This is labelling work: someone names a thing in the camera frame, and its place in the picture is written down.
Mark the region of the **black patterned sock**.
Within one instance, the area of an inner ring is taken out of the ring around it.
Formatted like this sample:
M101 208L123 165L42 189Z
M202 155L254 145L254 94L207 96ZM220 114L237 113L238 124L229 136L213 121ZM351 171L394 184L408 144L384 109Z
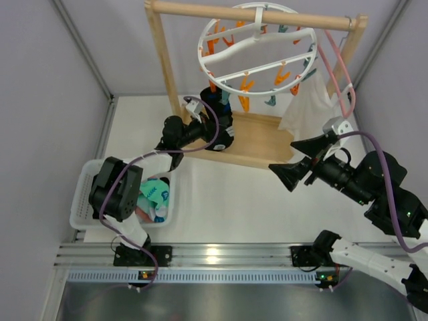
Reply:
M222 95L222 89L217 88L215 92L212 92L210 87L206 87L200 93L202 101L210 105L219 121L219 134L217 135L217 139L213 144L207 147L207 150L217 152L229 148L233 144L235 138L231 105L229 101L223 103Z

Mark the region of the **mint green sock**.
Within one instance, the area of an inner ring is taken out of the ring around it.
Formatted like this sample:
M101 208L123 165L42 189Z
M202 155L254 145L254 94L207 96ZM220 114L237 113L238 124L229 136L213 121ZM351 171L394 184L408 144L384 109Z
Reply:
M168 217L170 199L169 180L166 177L149 178L140 184L138 205L151 205L155 208L154 223L164 223Z

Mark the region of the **white round clip hanger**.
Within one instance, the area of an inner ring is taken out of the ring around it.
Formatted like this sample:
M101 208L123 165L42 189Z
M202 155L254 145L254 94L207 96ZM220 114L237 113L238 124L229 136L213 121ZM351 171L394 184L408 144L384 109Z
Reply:
M264 23L265 13L292 13L283 5L244 3L253 21L212 19L202 31L197 57L210 85L245 97L296 94L318 56L314 29Z

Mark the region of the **pink sock front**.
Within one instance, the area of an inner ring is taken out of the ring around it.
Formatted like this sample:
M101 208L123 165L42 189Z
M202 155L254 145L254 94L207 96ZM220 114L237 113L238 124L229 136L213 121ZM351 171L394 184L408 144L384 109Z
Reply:
M154 223L156 217L155 208L151 205L138 205L135 208L137 216L145 223Z

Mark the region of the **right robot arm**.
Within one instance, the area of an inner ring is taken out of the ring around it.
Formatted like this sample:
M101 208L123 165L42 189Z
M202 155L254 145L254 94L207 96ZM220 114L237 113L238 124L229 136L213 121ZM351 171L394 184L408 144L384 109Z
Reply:
M351 136L363 136L374 147L357 167L352 167L349 160L327 154L333 144ZM401 188L406 168L367 132L329 131L291 145L304 154L301 161L268 166L287 190L293 191L300 181L308 186L319 179L359 205L368 205L364 217L410 257L410 261L395 260L323 230L304 249L310 265L344 265L358 270L394 288L414 308L427 312L427 208L416 195Z

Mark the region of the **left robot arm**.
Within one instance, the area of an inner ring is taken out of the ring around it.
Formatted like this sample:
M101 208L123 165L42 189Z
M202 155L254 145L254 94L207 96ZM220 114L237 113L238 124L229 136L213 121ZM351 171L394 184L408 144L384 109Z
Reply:
M210 146L220 132L219 118L202 114L184 124L179 116L169 116L163 125L162 137L153 151L132 160L110 156L102 163L93 180L88 202L98 213L99 222L120 238L116 259L123 266L142 266L151 260L151 240L138 220L135 210L141 182L159 174L171 172L180 164L184 147L198 139Z

